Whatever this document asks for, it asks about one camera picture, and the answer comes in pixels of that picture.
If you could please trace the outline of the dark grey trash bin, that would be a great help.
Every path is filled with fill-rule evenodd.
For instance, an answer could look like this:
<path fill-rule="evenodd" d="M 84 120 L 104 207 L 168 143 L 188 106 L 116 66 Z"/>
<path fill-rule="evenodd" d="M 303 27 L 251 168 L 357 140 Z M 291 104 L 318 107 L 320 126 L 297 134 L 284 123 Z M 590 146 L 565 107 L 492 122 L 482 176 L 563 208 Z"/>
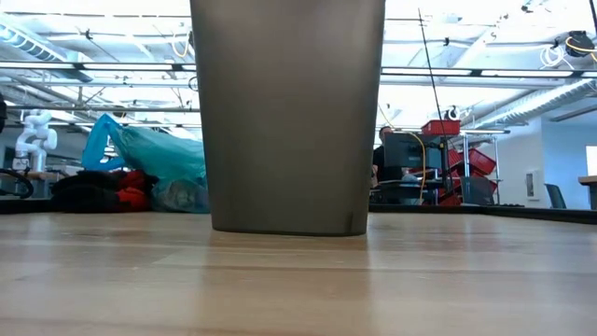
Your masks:
<path fill-rule="evenodd" d="M 189 0 L 212 225 L 367 230 L 385 0 Z"/>

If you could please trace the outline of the teal trash bag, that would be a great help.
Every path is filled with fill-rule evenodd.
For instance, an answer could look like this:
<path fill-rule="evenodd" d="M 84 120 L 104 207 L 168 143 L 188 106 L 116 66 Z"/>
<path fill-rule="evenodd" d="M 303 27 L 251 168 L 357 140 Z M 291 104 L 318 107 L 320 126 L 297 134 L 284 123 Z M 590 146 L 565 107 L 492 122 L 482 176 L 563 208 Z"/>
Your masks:
<path fill-rule="evenodd" d="M 210 212 L 203 144 L 150 130 L 145 124 L 124 126 L 108 115 L 91 128 L 82 165 L 92 171 L 128 167 L 153 176 L 151 208 L 159 212 Z"/>

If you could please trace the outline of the person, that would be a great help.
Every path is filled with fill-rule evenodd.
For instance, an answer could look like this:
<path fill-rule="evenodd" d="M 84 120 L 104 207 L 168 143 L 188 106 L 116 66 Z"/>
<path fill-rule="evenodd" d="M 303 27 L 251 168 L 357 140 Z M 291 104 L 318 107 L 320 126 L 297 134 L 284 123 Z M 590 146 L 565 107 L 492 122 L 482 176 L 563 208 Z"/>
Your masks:
<path fill-rule="evenodd" d="M 384 126 L 379 131 L 379 138 L 382 141 L 382 144 L 374 149 L 372 157 L 372 170 L 375 175 L 375 186 L 384 181 L 401 180 L 403 177 L 403 170 L 401 167 L 385 167 L 385 136 L 393 132 L 393 129 L 389 126 Z"/>

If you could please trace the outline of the black computer monitor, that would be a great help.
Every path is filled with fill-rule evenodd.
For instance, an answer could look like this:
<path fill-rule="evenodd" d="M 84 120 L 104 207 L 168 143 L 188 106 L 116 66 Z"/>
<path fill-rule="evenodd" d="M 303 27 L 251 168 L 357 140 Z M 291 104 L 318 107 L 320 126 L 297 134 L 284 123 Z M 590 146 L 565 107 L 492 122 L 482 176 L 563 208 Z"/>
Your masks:
<path fill-rule="evenodd" d="M 385 136 L 385 167 L 442 167 L 440 138 L 416 133 L 391 133 Z"/>

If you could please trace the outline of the metal shelf rack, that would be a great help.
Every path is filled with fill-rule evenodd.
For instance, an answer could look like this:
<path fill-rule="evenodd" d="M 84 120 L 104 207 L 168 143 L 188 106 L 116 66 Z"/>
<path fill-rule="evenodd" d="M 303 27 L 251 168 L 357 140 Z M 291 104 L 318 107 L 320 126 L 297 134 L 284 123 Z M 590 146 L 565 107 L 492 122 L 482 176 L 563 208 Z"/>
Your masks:
<path fill-rule="evenodd" d="M 503 181 L 501 172 L 500 172 L 500 160 L 499 160 L 499 146 L 498 146 L 498 136 L 506 134 L 506 131 L 487 131 L 483 132 L 481 130 L 471 130 L 467 132 L 463 132 L 461 136 L 461 152 L 464 153 L 464 163 L 465 163 L 465 174 L 462 176 L 478 176 L 478 175 L 470 175 L 469 174 L 469 165 L 468 165 L 468 151 L 472 148 L 477 149 L 478 151 L 482 152 L 483 154 L 489 156 L 490 158 L 496 161 L 496 168 L 491 175 L 485 175 L 488 179 L 492 180 L 497 184 L 497 190 L 493 195 L 495 200 L 495 205 L 499 205 L 501 203 L 501 190 L 500 184 Z"/>

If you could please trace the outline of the red and black glove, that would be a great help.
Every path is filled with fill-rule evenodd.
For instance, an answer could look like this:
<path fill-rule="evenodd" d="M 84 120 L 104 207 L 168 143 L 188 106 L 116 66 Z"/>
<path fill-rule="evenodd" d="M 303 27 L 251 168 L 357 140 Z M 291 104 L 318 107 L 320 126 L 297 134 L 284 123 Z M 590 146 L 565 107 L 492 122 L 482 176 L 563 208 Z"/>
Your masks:
<path fill-rule="evenodd" d="M 80 171 L 52 188 L 52 205 L 66 213 L 133 213 L 151 209 L 151 190 L 159 180 L 140 170 Z"/>

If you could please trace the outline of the dark red storage bin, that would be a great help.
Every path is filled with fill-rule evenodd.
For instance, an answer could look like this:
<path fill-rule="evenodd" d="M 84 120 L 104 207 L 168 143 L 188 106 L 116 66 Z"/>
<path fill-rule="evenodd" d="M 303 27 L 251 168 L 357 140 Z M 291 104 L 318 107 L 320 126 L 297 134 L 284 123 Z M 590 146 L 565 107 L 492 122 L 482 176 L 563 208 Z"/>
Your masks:
<path fill-rule="evenodd" d="M 495 205 L 497 184 L 485 176 L 461 177 L 462 200 L 465 204 Z"/>

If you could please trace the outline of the ceiling light strip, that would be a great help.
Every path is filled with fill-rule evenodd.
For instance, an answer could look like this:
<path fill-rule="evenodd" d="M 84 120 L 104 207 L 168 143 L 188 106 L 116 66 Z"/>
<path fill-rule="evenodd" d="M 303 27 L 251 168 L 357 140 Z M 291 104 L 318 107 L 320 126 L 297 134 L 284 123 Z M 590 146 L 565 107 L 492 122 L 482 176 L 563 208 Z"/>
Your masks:
<path fill-rule="evenodd" d="M 0 61 L 0 69 L 65 70 L 65 71 L 140 71 L 197 72 L 193 63 L 55 63 Z M 480 68 L 383 67 L 382 76 L 416 77 L 500 77 L 500 78 L 590 78 L 597 79 L 597 69 L 589 70 L 523 70 Z"/>

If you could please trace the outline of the blue chair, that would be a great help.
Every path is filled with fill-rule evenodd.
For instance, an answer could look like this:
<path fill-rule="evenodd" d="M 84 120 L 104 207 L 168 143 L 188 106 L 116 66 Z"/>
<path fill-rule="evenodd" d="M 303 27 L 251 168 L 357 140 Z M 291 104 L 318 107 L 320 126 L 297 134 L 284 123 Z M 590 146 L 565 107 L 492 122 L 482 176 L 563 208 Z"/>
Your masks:
<path fill-rule="evenodd" d="M 545 184 L 549 201 L 553 209 L 566 209 L 566 203 L 563 198 L 561 189 L 557 185 Z"/>

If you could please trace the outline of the wooden side table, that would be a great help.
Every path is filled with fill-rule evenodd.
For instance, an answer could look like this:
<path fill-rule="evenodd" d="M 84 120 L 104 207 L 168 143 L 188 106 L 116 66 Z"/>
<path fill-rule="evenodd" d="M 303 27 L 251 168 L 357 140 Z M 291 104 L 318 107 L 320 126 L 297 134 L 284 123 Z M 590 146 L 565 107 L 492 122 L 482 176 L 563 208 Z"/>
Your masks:
<path fill-rule="evenodd" d="M 589 188 L 590 208 L 597 211 L 597 175 L 581 176 L 578 183 Z"/>

